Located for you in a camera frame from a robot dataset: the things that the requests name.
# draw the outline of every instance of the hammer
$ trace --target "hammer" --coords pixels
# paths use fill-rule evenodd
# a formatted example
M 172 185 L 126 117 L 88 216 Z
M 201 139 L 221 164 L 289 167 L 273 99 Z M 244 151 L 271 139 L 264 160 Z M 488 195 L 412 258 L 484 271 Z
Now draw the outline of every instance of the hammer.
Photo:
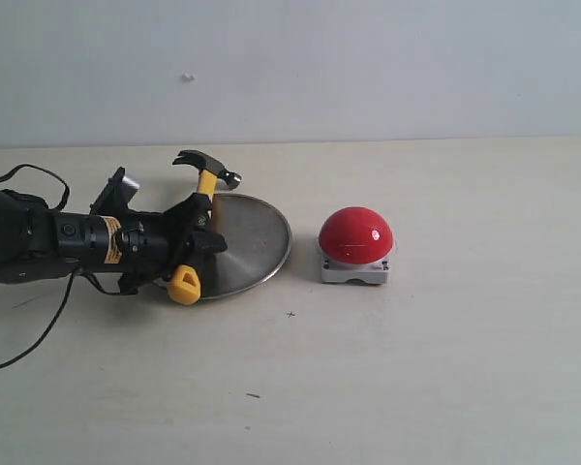
M 236 189 L 241 183 L 240 174 L 228 171 L 220 161 L 198 150 L 182 150 L 172 164 L 197 168 L 199 170 L 197 192 L 206 194 L 212 202 L 218 179 L 224 180 L 230 189 Z M 200 299 L 200 280 L 197 271 L 192 266 L 180 264 L 168 283 L 168 295 L 172 300 L 185 305 L 197 302 Z

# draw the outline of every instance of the red dome button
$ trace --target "red dome button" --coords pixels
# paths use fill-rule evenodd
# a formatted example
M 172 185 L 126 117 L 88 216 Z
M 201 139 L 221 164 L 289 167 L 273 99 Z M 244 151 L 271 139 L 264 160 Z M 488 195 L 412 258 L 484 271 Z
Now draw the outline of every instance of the red dome button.
M 387 222 L 376 211 L 362 206 L 336 211 L 319 234 L 323 252 L 344 264 L 371 264 L 385 257 L 393 245 Z

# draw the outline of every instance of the orange sticker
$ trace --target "orange sticker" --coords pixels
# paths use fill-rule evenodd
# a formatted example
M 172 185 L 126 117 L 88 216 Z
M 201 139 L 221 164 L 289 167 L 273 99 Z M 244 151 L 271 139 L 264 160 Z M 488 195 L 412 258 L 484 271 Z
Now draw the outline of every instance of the orange sticker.
M 115 233 L 120 230 L 120 222 L 113 216 L 102 216 L 106 222 L 107 232 L 109 233 L 109 246 L 106 253 L 106 264 L 118 264 L 123 256 L 116 244 Z

